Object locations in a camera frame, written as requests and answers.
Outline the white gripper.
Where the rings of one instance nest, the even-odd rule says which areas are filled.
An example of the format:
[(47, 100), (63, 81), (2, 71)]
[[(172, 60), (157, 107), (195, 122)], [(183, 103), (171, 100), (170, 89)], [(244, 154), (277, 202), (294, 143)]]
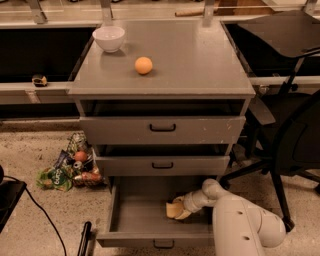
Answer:
[(177, 202), (183, 202), (185, 210), (180, 212), (175, 219), (184, 220), (188, 218), (191, 213), (196, 213), (203, 207), (213, 207), (216, 200), (210, 199), (202, 190), (197, 190), (187, 193), (185, 196), (178, 196), (173, 199), (173, 203)]

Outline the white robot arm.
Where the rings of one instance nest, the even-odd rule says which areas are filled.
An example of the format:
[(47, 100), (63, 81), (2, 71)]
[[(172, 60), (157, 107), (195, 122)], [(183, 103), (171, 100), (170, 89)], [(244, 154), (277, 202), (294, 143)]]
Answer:
[(167, 203), (166, 215), (183, 220), (204, 207), (213, 208), (216, 256), (265, 256), (265, 248), (277, 247), (285, 239), (285, 225), (278, 215), (223, 189), (214, 179)]

